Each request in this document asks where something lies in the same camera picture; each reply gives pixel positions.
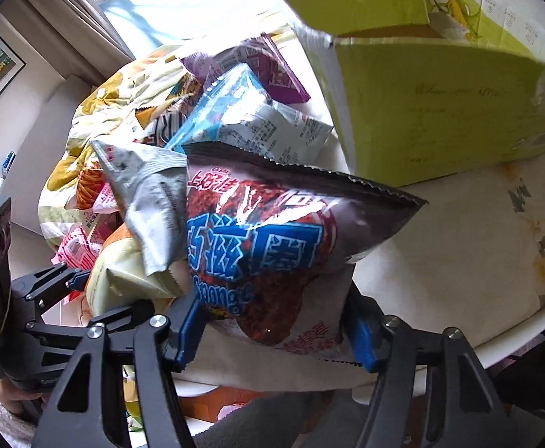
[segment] cardboard box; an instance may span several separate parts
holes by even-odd
[[[545,30],[504,0],[284,0],[355,175],[545,151]]]

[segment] black device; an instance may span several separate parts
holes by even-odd
[[[133,364],[150,448],[194,448],[171,372],[196,353],[206,314],[190,293],[164,315],[149,301],[94,317],[86,328],[46,325],[42,313],[87,275],[57,264],[9,281],[9,199],[0,200],[0,377],[26,391],[52,390],[33,448],[128,448],[122,366]],[[494,386],[459,329],[412,329],[384,315],[353,284],[342,319],[355,360],[378,372],[358,448],[398,448],[417,365],[426,365],[424,447],[514,448],[517,440]]]

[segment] bolt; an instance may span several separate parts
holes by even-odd
[[[463,332],[459,330],[457,327],[449,327],[447,328],[444,333],[447,335],[449,339],[458,340],[463,336]]]
[[[395,329],[399,326],[401,320],[394,315],[385,315],[382,317],[382,324],[389,329]]]
[[[104,328],[99,325],[94,325],[88,330],[88,337],[91,339],[97,339],[104,333]]]
[[[152,325],[152,327],[162,327],[164,324],[167,323],[167,317],[165,317],[164,315],[154,315],[151,319],[150,319],[150,325]]]

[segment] human hand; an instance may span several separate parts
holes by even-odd
[[[22,401],[32,401],[41,396],[43,396],[41,393],[21,390],[6,377],[0,379],[0,403],[12,414],[18,415],[24,412]]]

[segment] curtain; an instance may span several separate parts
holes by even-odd
[[[5,0],[0,12],[65,78],[98,86],[133,60],[94,0]]]

